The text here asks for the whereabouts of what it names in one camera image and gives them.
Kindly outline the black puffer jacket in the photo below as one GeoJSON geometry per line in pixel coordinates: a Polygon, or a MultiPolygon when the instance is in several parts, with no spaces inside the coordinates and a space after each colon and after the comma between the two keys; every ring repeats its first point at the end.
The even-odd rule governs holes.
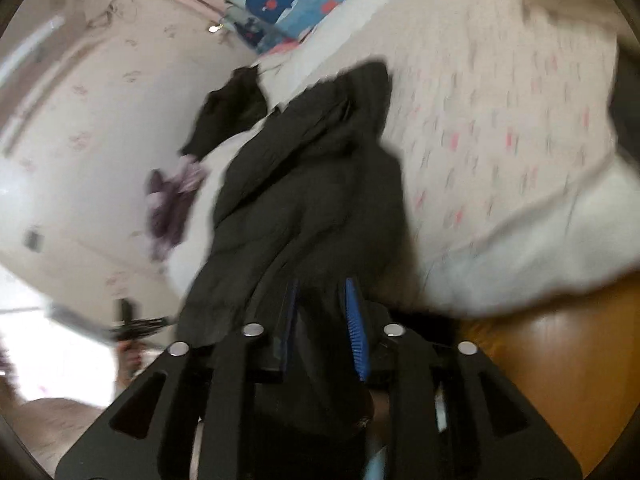
{"type": "Polygon", "coordinates": [[[177,335],[195,347],[248,322],[269,330],[278,382],[262,403],[301,425],[354,428],[369,411],[346,286],[378,284],[406,234],[400,163],[381,142],[392,89],[372,58],[266,121],[226,171],[179,315],[177,335]]]}

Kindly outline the cherry print bed sheet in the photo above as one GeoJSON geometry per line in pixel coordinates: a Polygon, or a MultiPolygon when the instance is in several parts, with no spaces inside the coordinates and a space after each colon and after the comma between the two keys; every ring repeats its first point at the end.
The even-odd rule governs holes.
{"type": "Polygon", "coordinates": [[[393,77],[383,143],[401,160],[410,237],[382,297],[495,315],[638,268],[639,179],[608,118],[612,34],[522,0],[346,0],[271,94],[369,56],[393,77]]]}

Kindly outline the black crumpled garment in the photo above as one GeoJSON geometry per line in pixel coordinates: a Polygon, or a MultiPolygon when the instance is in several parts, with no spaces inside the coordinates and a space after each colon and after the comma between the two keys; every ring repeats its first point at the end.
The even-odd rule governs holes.
{"type": "Polygon", "coordinates": [[[209,92],[179,154],[202,160],[224,141],[253,128],[267,114],[258,67],[237,68],[223,87],[209,92]]]}

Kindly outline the purple patterned blanket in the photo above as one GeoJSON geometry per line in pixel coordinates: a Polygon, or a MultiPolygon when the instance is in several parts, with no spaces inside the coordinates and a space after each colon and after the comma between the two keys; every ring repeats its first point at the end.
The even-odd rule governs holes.
{"type": "Polygon", "coordinates": [[[208,170],[192,155],[179,158],[172,176],[160,169],[149,173],[145,222],[152,261],[164,262],[182,243],[191,207],[207,177],[208,170]]]}

